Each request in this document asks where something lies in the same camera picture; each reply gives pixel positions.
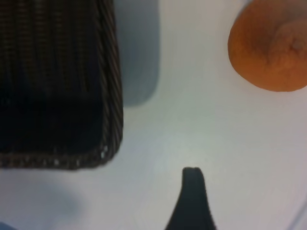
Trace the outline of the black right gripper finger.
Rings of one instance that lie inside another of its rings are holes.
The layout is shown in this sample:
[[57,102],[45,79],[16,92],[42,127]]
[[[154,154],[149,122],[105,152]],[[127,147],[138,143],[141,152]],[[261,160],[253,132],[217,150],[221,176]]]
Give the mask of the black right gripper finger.
[[166,226],[167,230],[215,230],[205,180],[198,167],[182,170],[180,194]]

